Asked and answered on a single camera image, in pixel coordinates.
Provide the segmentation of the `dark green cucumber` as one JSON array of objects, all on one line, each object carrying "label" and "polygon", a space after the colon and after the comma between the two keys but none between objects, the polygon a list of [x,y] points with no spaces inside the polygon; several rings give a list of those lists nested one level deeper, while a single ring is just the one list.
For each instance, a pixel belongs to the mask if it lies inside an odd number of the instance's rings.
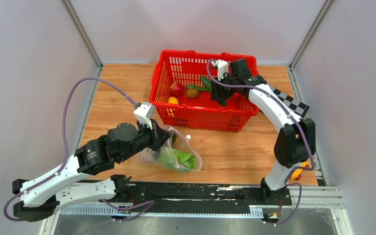
[{"label": "dark green cucumber", "polygon": [[173,135],[172,135],[172,145],[176,142],[177,138],[178,138],[178,135],[176,133],[173,133]]},{"label": "dark green cucumber", "polygon": [[[212,94],[211,82],[205,76],[201,76],[201,82],[203,83],[206,91],[211,95]],[[218,103],[221,106],[227,106],[227,101],[218,101]]]}]

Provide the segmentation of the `clear zip top bag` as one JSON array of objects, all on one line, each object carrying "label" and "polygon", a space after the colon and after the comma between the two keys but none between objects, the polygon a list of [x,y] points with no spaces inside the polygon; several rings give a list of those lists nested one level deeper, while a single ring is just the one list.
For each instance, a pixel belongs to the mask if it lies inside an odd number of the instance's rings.
[{"label": "clear zip top bag", "polygon": [[178,131],[173,126],[166,125],[165,130],[172,133],[159,151],[144,149],[136,158],[141,163],[160,165],[181,172],[198,172],[202,168],[202,159],[190,145],[191,135]]}]

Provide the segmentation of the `green white napa cabbage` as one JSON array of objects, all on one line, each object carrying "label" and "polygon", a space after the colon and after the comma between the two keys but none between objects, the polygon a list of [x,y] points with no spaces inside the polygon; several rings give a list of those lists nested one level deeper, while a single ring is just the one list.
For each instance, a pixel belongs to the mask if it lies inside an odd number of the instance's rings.
[{"label": "green white napa cabbage", "polygon": [[194,154],[170,147],[163,147],[160,150],[157,161],[167,168],[182,172],[195,170],[197,167]]}]

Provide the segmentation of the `yellow lemon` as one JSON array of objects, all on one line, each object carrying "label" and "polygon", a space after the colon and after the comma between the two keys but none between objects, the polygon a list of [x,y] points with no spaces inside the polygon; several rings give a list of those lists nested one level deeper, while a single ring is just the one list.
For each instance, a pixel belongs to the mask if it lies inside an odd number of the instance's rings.
[{"label": "yellow lemon", "polygon": [[176,97],[169,97],[167,102],[169,104],[176,104],[176,105],[179,105],[179,100],[176,98]]}]

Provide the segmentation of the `brown yellow fruit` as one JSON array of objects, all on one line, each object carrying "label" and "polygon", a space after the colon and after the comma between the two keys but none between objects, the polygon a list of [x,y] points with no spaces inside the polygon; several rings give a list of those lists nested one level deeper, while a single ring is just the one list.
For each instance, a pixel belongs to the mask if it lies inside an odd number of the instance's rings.
[{"label": "brown yellow fruit", "polygon": [[186,97],[189,99],[196,99],[199,96],[199,91],[196,89],[188,89],[186,91]]}]

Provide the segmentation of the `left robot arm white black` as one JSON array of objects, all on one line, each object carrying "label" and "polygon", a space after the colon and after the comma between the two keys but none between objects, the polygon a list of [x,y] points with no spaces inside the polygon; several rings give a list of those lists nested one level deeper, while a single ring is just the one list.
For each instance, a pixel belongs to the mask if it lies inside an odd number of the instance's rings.
[{"label": "left robot arm white black", "polygon": [[17,179],[13,193],[20,198],[13,205],[17,221],[36,222],[75,204],[94,200],[125,202],[130,198],[129,181],[125,175],[75,186],[75,183],[113,169],[139,152],[149,148],[159,151],[173,136],[155,120],[149,127],[138,123],[121,123],[106,135],[87,142],[67,158],[65,163],[34,180]]}]

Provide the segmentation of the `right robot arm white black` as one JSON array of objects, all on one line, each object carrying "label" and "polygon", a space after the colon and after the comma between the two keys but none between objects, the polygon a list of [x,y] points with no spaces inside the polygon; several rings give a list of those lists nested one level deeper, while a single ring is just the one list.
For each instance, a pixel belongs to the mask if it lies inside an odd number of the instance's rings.
[{"label": "right robot arm white black", "polygon": [[256,105],[275,127],[278,137],[274,146],[276,161],[260,183],[260,199],[273,204],[287,188],[291,175],[305,169],[310,161],[314,169],[316,127],[310,118],[296,114],[271,89],[261,75],[252,75],[245,59],[232,62],[210,59],[206,65],[211,79],[211,99],[223,104],[238,93]]}]

